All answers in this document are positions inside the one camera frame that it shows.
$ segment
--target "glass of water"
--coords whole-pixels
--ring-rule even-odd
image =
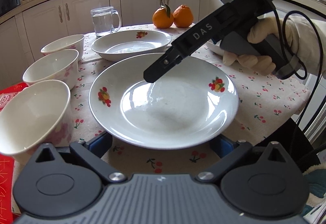
[[[119,25],[117,28],[113,26],[113,14],[119,18]],[[113,7],[95,8],[91,10],[94,30],[96,37],[99,38],[108,35],[112,32],[117,32],[121,28],[121,18],[119,13]]]

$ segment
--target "orange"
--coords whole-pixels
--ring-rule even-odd
[[[167,15],[167,10],[165,8],[159,8],[152,18],[153,24],[159,29],[170,28],[173,24],[173,15],[170,13],[170,17]]]
[[[194,21],[194,16],[186,5],[179,6],[173,13],[174,24],[178,28],[188,28]]]

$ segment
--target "red packet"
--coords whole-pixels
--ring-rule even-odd
[[[26,87],[27,85],[25,83],[19,83],[1,90],[0,98],[2,98],[1,102],[3,105],[7,104],[9,100]],[[11,185],[13,172],[14,159],[0,154],[0,224],[11,224],[13,222],[13,214],[11,210]]]

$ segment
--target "ribbed gray surface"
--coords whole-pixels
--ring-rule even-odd
[[[91,209],[65,220],[35,220],[24,216],[17,224],[306,224],[296,216],[262,221],[240,216],[219,197],[213,185],[194,182],[189,175],[136,174],[112,184]]]

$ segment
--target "tablecloth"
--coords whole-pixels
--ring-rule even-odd
[[[154,25],[122,27],[121,30],[154,29]],[[169,33],[172,40],[187,29],[174,25],[162,31]],[[91,50],[96,40],[95,33],[86,34],[84,55],[79,63],[76,86],[71,90],[71,106],[75,129],[72,141],[89,140],[99,135],[103,128],[93,118],[89,105],[89,89],[96,77],[113,62],[102,59]],[[275,76],[260,76],[257,72],[245,69],[238,63],[227,67],[222,58],[207,47],[200,47],[194,57],[206,60],[224,71],[233,81],[239,94],[239,109],[235,120],[223,133],[233,141],[245,139],[252,144],[261,142],[285,123],[294,113],[301,110],[308,100],[310,91],[294,77],[279,80]],[[218,161],[219,157],[205,143],[183,150],[149,150],[130,145],[113,138],[113,144],[103,158],[126,175],[132,173],[190,173],[197,174]],[[14,165],[13,183],[22,166]],[[12,199],[12,210],[19,209]]]

